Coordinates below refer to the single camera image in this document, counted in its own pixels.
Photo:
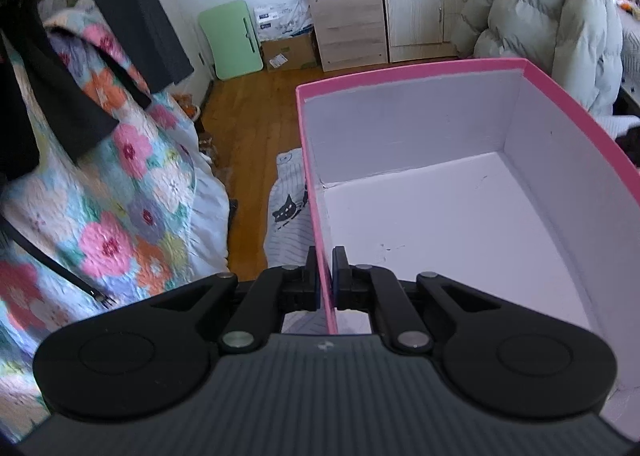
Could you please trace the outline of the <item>pink cardboard box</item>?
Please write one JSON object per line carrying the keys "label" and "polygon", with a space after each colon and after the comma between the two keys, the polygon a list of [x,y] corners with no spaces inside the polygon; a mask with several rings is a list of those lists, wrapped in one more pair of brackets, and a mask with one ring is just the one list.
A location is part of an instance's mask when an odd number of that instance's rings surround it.
{"label": "pink cardboard box", "polygon": [[314,240],[442,275],[599,334],[604,415],[639,432],[639,175],[524,59],[398,66],[296,90]]}

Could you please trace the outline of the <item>floral quilt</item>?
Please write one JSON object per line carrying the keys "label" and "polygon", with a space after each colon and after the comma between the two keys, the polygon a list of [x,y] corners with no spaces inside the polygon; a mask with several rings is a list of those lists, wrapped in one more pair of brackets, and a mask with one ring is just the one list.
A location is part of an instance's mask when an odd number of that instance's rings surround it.
{"label": "floral quilt", "polygon": [[26,59],[11,57],[39,166],[4,190],[1,210],[72,284],[10,239],[1,243],[1,431],[11,441],[48,418],[32,375],[41,341],[67,324],[227,268],[230,203],[192,120],[152,92],[97,14],[66,9],[39,23],[90,109],[114,119],[73,159],[55,137]]}

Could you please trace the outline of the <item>cardboard box on floor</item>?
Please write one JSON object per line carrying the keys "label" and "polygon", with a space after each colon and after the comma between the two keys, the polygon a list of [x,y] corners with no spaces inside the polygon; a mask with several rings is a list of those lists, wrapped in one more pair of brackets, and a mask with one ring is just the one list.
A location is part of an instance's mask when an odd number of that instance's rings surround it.
{"label": "cardboard box on floor", "polygon": [[314,31],[263,42],[262,56],[269,72],[315,68],[319,61]]}

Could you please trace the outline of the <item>green folding table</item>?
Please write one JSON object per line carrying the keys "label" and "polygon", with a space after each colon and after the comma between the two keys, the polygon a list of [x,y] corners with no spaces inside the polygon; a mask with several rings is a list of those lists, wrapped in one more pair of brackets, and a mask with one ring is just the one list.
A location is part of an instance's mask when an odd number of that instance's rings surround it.
{"label": "green folding table", "polygon": [[202,11],[198,24],[212,51],[215,74],[220,80],[262,70],[259,42],[244,0]]}

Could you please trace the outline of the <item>black hanging coat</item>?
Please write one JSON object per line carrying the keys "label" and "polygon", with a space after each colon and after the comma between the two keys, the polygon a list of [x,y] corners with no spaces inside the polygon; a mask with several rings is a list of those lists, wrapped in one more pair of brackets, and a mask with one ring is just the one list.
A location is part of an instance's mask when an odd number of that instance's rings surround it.
{"label": "black hanging coat", "polygon": [[33,172],[40,153],[10,53],[23,61],[49,127],[76,161],[111,135],[118,121],[82,91],[50,44],[37,0],[1,0],[1,183]]}

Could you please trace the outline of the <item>tissue packs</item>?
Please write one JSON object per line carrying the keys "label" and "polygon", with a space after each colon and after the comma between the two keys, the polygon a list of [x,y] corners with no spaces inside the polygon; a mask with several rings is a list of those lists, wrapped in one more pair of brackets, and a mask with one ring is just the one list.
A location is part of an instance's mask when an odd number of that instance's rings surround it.
{"label": "tissue packs", "polygon": [[312,27],[307,0],[254,8],[254,27],[258,42],[273,42],[304,34]]}

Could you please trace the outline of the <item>grey puffer jacket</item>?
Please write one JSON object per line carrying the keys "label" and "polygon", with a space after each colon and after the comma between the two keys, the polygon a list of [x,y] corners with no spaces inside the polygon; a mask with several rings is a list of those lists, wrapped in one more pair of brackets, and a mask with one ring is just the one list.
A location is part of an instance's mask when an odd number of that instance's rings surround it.
{"label": "grey puffer jacket", "polygon": [[468,0],[451,43],[462,58],[524,58],[592,115],[620,90],[623,32],[612,0]]}

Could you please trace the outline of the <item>dark grey hanging shirt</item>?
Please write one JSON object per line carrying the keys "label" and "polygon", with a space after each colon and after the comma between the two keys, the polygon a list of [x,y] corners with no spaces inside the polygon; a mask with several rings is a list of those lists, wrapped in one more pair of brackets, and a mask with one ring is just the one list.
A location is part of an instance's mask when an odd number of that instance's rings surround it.
{"label": "dark grey hanging shirt", "polygon": [[153,94],[193,73],[160,0],[94,1]]}

